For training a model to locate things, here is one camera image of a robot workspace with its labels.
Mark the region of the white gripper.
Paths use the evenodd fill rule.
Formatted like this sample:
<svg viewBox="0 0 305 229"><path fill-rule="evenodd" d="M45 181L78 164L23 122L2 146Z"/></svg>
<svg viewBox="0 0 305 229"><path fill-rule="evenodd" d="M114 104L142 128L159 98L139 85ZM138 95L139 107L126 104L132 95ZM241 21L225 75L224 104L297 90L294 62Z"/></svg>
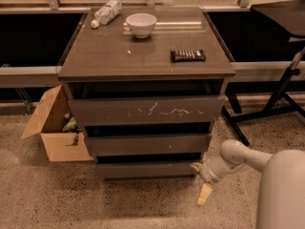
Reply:
<svg viewBox="0 0 305 229"><path fill-rule="evenodd" d="M217 183L224 176L233 173L237 165L227 161L222 156L215 156L204 160L202 164L193 162L190 167L200 173L201 178L207 182L201 186L197 199L197 204L203 206L213 191L213 186L208 183Z"/></svg>

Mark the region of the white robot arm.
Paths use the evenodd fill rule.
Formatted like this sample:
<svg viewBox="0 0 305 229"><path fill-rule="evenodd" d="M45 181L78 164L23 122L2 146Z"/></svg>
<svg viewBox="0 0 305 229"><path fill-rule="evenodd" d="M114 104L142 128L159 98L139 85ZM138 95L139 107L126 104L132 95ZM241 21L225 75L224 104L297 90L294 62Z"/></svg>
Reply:
<svg viewBox="0 0 305 229"><path fill-rule="evenodd" d="M269 154L229 139L220 154L191 167L207 184L251 167L261 174L255 229L305 229L305 152Z"/></svg>

